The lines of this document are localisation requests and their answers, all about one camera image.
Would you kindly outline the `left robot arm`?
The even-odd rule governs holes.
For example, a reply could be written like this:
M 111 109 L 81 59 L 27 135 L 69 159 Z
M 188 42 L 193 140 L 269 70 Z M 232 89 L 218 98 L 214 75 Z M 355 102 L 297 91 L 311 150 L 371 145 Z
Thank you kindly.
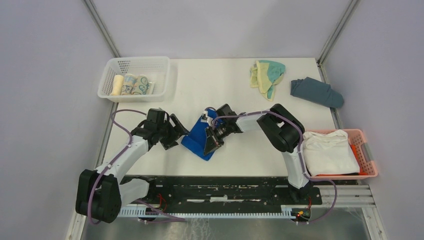
M 133 130 L 113 121 L 127 133 L 126 142 L 113 158 L 93 170 L 85 169 L 79 175 L 75 211 L 94 225 L 112 223 L 123 207 L 136 200 L 147 204 L 154 202 L 158 191 L 147 180 L 133 178 L 122 183 L 123 178 L 153 146 L 161 144 L 168 150 L 189 133 L 174 114 L 163 109 L 151 108 L 144 115 L 146 118 Z

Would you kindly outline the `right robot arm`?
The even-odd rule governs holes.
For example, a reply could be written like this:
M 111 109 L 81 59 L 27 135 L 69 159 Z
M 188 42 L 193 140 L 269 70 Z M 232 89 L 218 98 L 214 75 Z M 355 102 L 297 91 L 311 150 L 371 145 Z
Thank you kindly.
M 204 155 L 222 147 L 224 139 L 231 134 L 261 130 L 282 154 L 288 173 L 289 199 L 302 204 L 309 198 L 313 184 L 305 175 L 305 163 L 299 156 L 305 128 L 283 105 L 276 103 L 267 110 L 236 114 L 226 103 L 216 110 L 216 114 L 205 129 Z

